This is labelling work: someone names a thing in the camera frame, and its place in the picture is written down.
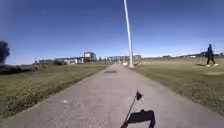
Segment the grass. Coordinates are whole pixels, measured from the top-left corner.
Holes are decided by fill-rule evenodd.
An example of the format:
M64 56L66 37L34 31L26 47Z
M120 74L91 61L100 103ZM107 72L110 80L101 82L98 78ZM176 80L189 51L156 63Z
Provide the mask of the grass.
M106 66L49 66L37 71L0 75L0 119L21 112Z
M217 61L220 66L206 67L205 60L146 60L135 71L224 115L224 60Z

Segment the tall pole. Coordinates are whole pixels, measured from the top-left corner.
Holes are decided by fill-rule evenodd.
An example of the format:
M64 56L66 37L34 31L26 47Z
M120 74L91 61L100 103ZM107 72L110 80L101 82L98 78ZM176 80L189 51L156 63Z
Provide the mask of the tall pole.
M128 17L127 0L124 0L124 8L125 8L127 31L128 31L128 45L129 45L129 56L130 56L129 68L134 68L134 65L132 62L133 52L132 52L132 40L131 40L131 31L130 31L130 24L129 24L129 17Z

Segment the concrete walkway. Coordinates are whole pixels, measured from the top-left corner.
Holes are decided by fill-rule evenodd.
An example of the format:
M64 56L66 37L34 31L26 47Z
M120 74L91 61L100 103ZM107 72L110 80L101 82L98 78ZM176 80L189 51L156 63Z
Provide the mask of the concrete walkway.
M121 65L112 65L9 118L4 128L120 128L136 90L133 112L153 110L155 128L224 128L224 117ZM128 125L148 128L150 122Z

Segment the person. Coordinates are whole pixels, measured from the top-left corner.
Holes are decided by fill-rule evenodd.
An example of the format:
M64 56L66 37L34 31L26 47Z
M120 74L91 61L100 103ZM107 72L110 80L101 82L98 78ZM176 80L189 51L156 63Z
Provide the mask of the person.
M208 51L207 51L207 58L208 58L208 60L207 60L207 67L210 66L209 65L210 61L212 61L215 66L218 65L218 64L215 63L214 52L213 52L213 49L212 49L212 44L209 44Z

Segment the sky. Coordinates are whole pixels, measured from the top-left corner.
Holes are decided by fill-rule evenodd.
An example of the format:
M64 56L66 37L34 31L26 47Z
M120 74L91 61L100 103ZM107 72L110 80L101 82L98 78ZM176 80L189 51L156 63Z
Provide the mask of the sky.
M223 0L127 0L133 53L143 57L224 51ZM0 0L8 64L129 55L123 0Z

